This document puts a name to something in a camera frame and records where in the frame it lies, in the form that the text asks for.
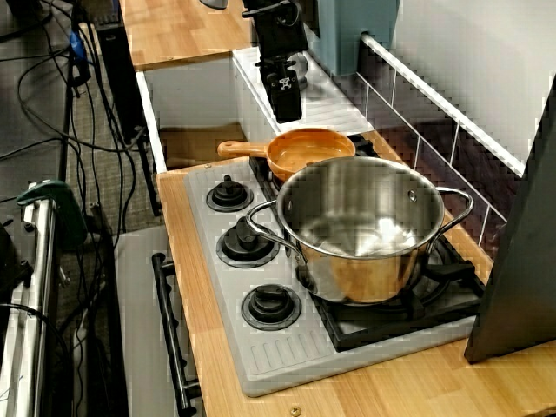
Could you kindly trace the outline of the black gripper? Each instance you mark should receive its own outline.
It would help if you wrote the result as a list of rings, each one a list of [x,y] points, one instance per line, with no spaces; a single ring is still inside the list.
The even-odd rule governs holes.
[[[266,10],[254,14],[260,62],[266,76],[269,101],[277,122],[294,122],[302,117],[301,91],[292,58],[308,48],[300,10]]]

